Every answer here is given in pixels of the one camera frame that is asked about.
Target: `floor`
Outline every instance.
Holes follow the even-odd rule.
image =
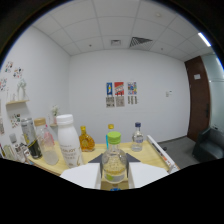
[[[166,147],[166,153],[173,159],[180,169],[199,164],[192,156],[195,142],[187,137],[158,143],[162,148]]]

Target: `white bottle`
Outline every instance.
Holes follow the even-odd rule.
[[[57,116],[58,142],[69,168],[83,165],[79,136],[73,125],[72,114]]]

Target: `yellow liquid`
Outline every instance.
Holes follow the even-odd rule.
[[[91,136],[88,134],[81,134],[79,136],[80,147],[83,152],[91,152],[94,150],[95,142]]]

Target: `wooden door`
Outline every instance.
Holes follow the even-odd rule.
[[[197,140],[198,133],[209,126],[210,91],[207,73],[200,56],[185,62],[191,98],[187,137]]]

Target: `black chair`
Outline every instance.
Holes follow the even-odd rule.
[[[224,158],[224,134],[213,128],[200,132],[192,155],[199,162]]]

